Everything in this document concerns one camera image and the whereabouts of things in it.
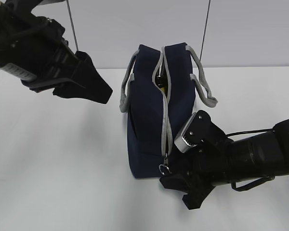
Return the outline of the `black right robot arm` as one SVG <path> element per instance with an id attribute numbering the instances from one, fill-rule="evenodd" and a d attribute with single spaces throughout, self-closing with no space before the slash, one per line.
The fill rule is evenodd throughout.
<path id="1" fill-rule="evenodd" d="M 183 202 L 190 210 L 200 208 L 217 186 L 230 184 L 243 192 L 289 175 L 289 119 L 234 141 L 200 111 L 193 114 L 182 134 L 189 148 L 178 147 L 177 159 L 160 183 L 165 189 L 183 192 Z"/>

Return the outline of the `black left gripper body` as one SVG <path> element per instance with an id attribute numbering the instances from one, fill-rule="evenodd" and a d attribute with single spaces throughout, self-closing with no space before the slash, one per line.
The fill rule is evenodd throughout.
<path id="1" fill-rule="evenodd" d="M 27 24 L 8 19 L 0 26 L 0 69 L 19 78 L 34 92 L 53 89 L 76 65 L 76 54 L 63 38 L 65 29 L 55 20 L 36 19 Z"/>

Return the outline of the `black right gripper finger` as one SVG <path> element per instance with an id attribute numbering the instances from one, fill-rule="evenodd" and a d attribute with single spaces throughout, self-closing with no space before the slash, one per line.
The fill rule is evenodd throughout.
<path id="1" fill-rule="evenodd" d="M 159 179 L 165 189 L 190 193 L 194 188 L 192 171 L 171 173 Z"/>
<path id="2" fill-rule="evenodd" d="M 210 185 L 192 188 L 183 196 L 183 203 L 189 210 L 199 209 L 213 189 L 215 189 L 215 187 Z"/>

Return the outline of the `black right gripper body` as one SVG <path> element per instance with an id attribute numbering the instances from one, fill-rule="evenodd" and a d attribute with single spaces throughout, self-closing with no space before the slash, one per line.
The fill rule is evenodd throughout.
<path id="1" fill-rule="evenodd" d="M 180 191 L 192 188 L 211 188 L 234 181 L 230 166 L 230 145 L 233 140 L 226 135 L 209 135 L 203 138 L 195 134 L 190 138 L 180 136 Z"/>

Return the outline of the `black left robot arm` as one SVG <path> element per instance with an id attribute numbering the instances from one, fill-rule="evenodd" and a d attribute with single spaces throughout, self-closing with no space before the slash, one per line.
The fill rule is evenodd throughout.
<path id="1" fill-rule="evenodd" d="M 0 70 L 36 93 L 53 90 L 61 98 L 106 104 L 113 91 L 91 57 L 70 49 L 59 22 L 32 13 L 46 4 L 45 0 L 0 1 Z"/>

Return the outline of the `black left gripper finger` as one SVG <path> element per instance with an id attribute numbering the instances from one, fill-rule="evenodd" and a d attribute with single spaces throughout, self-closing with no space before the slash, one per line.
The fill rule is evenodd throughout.
<path id="1" fill-rule="evenodd" d="M 106 104 L 112 95 L 112 88 L 97 72 L 88 54 L 76 54 L 76 57 L 78 63 L 68 68 L 63 75 L 63 83 L 54 88 L 53 95 Z"/>

